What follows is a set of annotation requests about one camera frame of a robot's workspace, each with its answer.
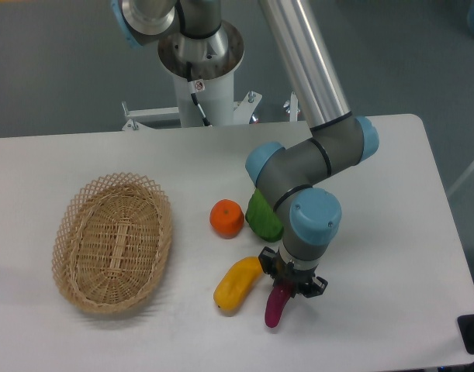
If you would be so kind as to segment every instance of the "wicker basket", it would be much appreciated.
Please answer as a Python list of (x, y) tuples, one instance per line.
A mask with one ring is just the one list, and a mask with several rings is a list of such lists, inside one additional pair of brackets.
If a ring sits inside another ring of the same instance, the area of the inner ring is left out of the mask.
[(101, 177), (67, 207), (52, 259), (56, 285), (84, 312), (131, 308), (159, 283), (171, 233), (159, 185), (135, 174)]

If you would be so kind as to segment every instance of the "green toy vegetable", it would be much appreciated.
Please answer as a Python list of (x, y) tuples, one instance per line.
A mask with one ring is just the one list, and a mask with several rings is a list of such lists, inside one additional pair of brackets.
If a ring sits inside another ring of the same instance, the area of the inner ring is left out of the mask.
[(257, 188), (249, 201), (245, 219), (252, 231), (267, 242), (274, 243), (282, 238), (283, 225)]

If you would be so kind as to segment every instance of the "gray floor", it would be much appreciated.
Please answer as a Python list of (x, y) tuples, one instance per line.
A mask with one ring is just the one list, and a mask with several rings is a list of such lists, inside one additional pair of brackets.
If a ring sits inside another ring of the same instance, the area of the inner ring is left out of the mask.
[[(448, 188), (474, 159), (470, 1), (311, 2), (355, 113), (420, 116)], [(235, 98), (258, 91), (261, 120), (284, 120), (291, 88), (256, 1), (223, 6), (246, 43)], [(123, 100), (175, 105), (156, 47), (130, 50), (108, 0), (0, 4), (0, 137), (119, 130)], [(450, 204), (474, 273), (474, 175)]]

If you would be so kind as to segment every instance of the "silver metal tube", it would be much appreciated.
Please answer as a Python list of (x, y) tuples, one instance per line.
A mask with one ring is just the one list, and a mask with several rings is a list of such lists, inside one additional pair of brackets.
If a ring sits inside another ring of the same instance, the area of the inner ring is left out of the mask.
[(135, 0), (137, 9), (147, 18), (163, 18), (175, 6), (176, 0)]
[(125, 20), (138, 33), (160, 35), (175, 20), (176, 0), (120, 0)]
[(310, 128), (351, 110), (308, 0), (260, 0)]

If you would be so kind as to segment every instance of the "orange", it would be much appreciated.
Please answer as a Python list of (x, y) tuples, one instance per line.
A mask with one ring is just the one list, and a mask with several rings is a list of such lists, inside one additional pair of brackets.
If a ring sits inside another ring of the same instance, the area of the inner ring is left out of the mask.
[(235, 201), (223, 199), (213, 206), (209, 221), (218, 234), (231, 239), (242, 230), (244, 213)]

